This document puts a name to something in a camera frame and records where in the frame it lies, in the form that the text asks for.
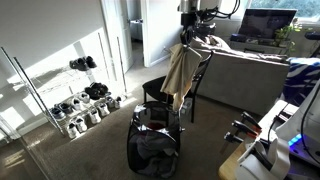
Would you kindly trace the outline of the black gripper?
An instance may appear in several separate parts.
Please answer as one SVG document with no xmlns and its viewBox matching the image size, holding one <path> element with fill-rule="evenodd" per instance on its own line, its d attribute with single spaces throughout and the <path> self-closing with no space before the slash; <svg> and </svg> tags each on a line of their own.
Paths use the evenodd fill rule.
<svg viewBox="0 0 320 180">
<path fill-rule="evenodd" d="M 180 33 L 180 41 L 183 45 L 189 45 L 194 37 L 202 40 L 208 35 L 213 35 L 216 29 L 216 24 L 207 24 L 198 22 L 195 13 L 182 13 L 181 25 L 183 30 Z"/>
</svg>

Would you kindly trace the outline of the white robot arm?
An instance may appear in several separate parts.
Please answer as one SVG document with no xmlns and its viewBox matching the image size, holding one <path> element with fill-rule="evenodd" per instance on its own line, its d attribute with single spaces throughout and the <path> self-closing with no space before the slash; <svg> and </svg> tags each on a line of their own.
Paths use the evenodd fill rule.
<svg viewBox="0 0 320 180">
<path fill-rule="evenodd" d="M 200 9 L 200 0 L 180 0 L 178 10 L 182 13 L 181 25 L 183 31 L 180 34 L 181 42 L 189 47 L 195 37 L 195 29 L 198 22 L 204 22 L 211 18 L 228 18 L 238 10 L 240 0 L 236 0 L 234 9 L 230 13 L 220 12 L 218 7 Z M 316 153 L 320 146 L 320 80 L 318 80 L 297 111 L 276 129 L 278 138 L 287 141 L 290 150 L 300 147 L 301 152 L 297 157 L 303 161 L 319 165 Z"/>
</svg>

